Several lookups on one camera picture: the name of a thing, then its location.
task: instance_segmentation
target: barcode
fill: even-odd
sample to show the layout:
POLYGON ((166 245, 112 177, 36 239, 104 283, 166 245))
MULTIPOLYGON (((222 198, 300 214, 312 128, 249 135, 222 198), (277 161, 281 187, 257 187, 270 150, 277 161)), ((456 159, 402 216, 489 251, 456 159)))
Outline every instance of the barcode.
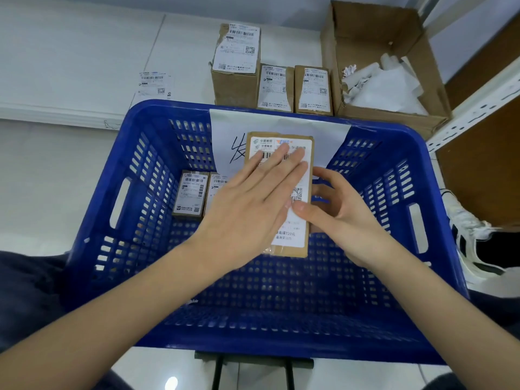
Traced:
POLYGON ((295 187, 294 190, 293 190, 293 193, 291 194, 291 197, 294 200, 299 200, 301 201, 302 200, 302 193, 303 193, 303 188, 301 187, 295 187))
MULTIPOLYGON (((262 153, 262 158, 270 158, 274 152, 264 152, 262 153)), ((287 153, 283 159, 287 160, 289 158, 289 153, 287 153)))
POLYGON ((232 34, 246 35, 246 36, 250 36, 250 37, 255 35, 254 32, 246 32, 246 31, 239 31, 239 30, 230 30, 229 32, 232 34))
POLYGON ((322 74, 309 74, 309 73, 307 73, 307 74, 305 74, 305 76, 311 76, 313 78, 320 78, 320 79, 325 78, 325 75, 322 75, 322 74))

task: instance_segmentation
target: white tile floor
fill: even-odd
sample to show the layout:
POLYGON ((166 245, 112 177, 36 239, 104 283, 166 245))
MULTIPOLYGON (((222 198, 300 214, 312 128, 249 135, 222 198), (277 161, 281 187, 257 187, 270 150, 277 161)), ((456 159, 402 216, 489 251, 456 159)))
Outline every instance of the white tile floor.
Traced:
MULTIPOLYGON (((70 249, 116 133, 80 127, 0 121, 0 249, 29 255, 70 249)), ((162 390, 168 378, 178 389, 211 387, 214 363, 193 352, 130 349, 114 366, 135 390, 162 390)), ((444 368, 424 367, 431 380, 444 368)), ((359 390, 424 386, 418 365, 316 359, 312 371, 295 369, 296 388, 359 390)), ((230 364, 221 389, 285 388, 282 369, 230 364)))

